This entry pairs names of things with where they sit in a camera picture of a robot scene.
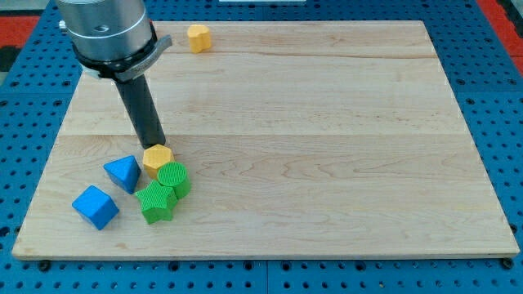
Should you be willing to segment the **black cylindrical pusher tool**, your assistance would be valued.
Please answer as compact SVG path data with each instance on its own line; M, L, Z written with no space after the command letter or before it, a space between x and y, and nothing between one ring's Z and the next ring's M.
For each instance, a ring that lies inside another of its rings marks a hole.
M166 138L145 76L117 82L116 87L141 146L164 145Z

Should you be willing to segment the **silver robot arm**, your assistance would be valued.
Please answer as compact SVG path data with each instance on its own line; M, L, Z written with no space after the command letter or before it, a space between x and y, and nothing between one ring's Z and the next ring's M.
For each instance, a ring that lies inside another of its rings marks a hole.
M67 33L84 70L114 81L127 114L145 149L166 138L145 78L172 45L159 37L142 0L56 0Z

